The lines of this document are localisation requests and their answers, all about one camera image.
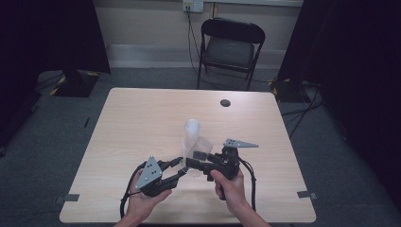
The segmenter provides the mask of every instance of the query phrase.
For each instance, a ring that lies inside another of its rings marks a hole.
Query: human hand
[[[230,181],[217,170],[212,170],[210,174],[215,179],[216,194],[222,198],[222,190],[224,190],[227,208],[233,215],[237,216],[242,209],[250,207],[245,199],[244,174],[241,169],[239,169],[236,177]]]
[[[130,193],[137,192],[135,186],[138,182],[139,177],[142,174],[142,171],[143,169],[139,170],[133,177],[130,186]],[[142,223],[142,221],[148,218],[153,208],[159,202],[164,201],[171,193],[172,191],[168,189],[156,197],[145,196],[145,194],[142,192],[130,196],[126,215],[120,221],[118,221],[118,223],[115,224],[114,227],[139,225],[140,223]]]

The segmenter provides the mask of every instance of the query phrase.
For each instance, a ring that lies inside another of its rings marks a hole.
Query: wooden table
[[[230,107],[220,101],[228,99]],[[270,93],[114,88],[110,91],[60,219],[68,223],[118,222],[120,200],[132,172],[154,155],[168,161],[182,155],[186,120],[200,121],[200,135],[221,152],[227,138],[258,144],[239,148],[256,181],[256,210],[267,222],[309,223],[316,218],[288,133]],[[251,178],[245,190],[251,203]],[[175,174],[170,169],[164,174]],[[146,223],[238,223],[206,176],[183,176]]]

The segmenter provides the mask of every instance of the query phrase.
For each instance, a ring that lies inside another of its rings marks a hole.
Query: white wall
[[[140,46],[141,49],[149,46],[153,50],[154,46],[160,49],[181,48],[187,52],[188,18],[182,11],[182,1],[94,0],[94,2],[106,44],[129,44]],[[260,61],[276,61],[273,64],[281,63],[300,11],[300,7],[205,2],[203,13],[190,14],[198,44],[201,42],[201,23],[213,16],[213,9],[215,17],[236,19],[261,26],[267,39]],[[278,55],[278,60],[272,60],[271,54],[276,57]]]

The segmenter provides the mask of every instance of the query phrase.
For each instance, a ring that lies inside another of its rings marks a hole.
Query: black folding chair
[[[207,46],[205,36],[210,37]],[[200,89],[201,66],[204,65],[206,72],[207,66],[212,66],[246,73],[248,91],[265,38],[263,29],[252,23],[223,18],[212,18],[203,22],[197,89]]]

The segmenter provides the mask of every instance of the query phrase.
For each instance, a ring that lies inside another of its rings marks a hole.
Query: chair back
[[[208,35],[250,44],[263,44],[266,38],[263,29],[255,24],[223,18],[212,18],[203,22],[201,35],[203,40],[204,35]]]

